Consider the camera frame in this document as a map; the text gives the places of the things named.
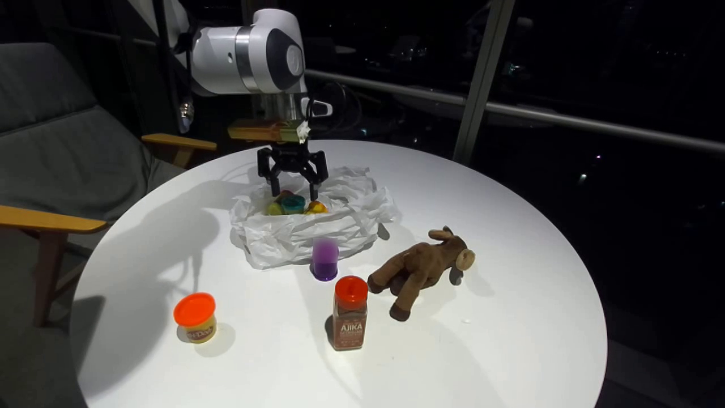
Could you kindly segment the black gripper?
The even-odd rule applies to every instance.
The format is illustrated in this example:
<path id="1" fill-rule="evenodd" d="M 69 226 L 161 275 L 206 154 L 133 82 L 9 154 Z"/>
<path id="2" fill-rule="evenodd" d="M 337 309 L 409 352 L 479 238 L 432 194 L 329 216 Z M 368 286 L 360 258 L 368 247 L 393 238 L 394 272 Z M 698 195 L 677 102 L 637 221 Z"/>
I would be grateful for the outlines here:
<path id="1" fill-rule="evenodd" d="M 258 178 L 270 184 L 272 198 L 280 198 L 280 172 L 304 172 L 310 200 L 317 200 L 320 184 L 329 180 L 327 157 L 310 152 L 306 143 L 283 143 L 256 152 Z"/>

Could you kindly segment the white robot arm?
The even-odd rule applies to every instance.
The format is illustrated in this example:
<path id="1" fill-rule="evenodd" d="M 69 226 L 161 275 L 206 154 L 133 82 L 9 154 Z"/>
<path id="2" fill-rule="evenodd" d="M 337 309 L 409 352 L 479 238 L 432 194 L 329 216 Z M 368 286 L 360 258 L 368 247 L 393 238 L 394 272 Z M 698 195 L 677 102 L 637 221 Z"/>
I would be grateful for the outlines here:
<path id="1" fill-rule="evenodd" d="M 142 24 L 156 35 L 172 70 L 190 90 L 210 95 L 272 95 L 280 99 L 274 123 L 256 127 L 267 141 L 258 150 L 258 175 L 272 198 L 281 198 L 281 172 L 298 172 L 308 184 L 308 209 L 320 207 L 320 187 L 329 178 L 327 154 L 310 152 L 310 119 L 334 107 L 314 99 L 306 87 L 306 51 L 295 14 L 258 9 L 248 25 L 204 27 L 193 20 L 181 0 L 130 0 Z"/>

